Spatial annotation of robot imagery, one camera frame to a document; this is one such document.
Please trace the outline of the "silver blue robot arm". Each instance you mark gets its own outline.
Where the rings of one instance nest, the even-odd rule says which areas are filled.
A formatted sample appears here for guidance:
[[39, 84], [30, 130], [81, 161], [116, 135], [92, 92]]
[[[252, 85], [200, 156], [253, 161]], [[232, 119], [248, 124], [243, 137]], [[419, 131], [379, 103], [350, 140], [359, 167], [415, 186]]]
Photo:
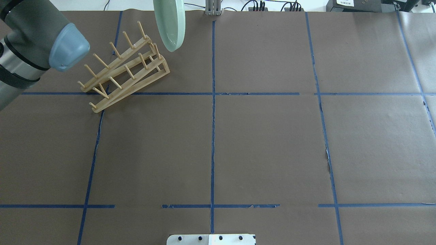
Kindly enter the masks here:
[[11, 29], [1, 39], [3, 110], [49, 69], [64, 72], [76, 65], [90, 44], [48, 0], [2, 0], [0, 10], [1, 20]]

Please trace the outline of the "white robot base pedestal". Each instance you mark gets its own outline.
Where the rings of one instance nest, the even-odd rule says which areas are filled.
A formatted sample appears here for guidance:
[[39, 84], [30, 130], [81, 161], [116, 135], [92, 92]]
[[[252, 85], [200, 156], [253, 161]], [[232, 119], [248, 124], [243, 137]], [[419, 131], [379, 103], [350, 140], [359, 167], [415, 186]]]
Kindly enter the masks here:
[[256, 245], [254, 234], [173, 234], [167, 245]]

